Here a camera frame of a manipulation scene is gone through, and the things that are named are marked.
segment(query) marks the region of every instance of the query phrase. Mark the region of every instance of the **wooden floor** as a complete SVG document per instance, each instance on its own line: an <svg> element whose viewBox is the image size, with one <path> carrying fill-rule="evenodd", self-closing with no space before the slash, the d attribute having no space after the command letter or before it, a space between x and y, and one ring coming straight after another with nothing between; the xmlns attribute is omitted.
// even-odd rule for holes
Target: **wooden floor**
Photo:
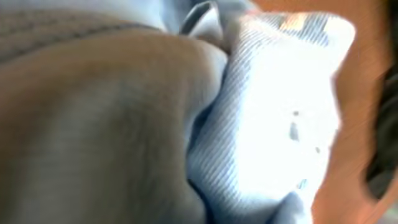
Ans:
<svg viewBox="0 0 398 224"><path fill-rule="evenodd" d="M336 80L343 129L313 206L316 224L376 223L398 198L398 183L379 203L363 184L373 150L372 124L379 79L391 64L382 0L257 0L265 11L330 11L353 22L357 37Z"/></svg>

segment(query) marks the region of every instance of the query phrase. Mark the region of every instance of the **orange floor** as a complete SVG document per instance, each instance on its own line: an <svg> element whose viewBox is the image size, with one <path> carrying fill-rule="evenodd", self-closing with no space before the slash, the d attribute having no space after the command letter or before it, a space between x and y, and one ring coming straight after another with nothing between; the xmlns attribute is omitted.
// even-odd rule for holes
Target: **orange floor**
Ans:
<svg viewBox="0 0 398 224"><path fill-rule="evenodd" d="M373 150L372 124L379 79L391 65L385 1L257 0L265 11L330 11L353 22L357 37L336 81L343 128L325 183L313 206L315 224L376 223L398 198L398 182L379 203L363 184Z"/></svg>

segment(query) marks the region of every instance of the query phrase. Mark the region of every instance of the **brown surface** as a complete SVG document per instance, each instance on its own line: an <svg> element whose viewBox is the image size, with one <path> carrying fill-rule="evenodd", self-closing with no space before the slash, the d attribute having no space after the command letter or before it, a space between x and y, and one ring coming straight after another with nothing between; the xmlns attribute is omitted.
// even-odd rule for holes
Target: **brown surface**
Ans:
<svg viewBox="0 0 398 224"><path fill-rule="evenodd" d="M398 198L398 183L376 204L367 195L363 169L370 159L378 81L389 68L389 34L382 0L257 0L265 11L330 11L357 28L356 40L337 78L343 129L329 173L313 207L316 224L375 223Z"/></svg>

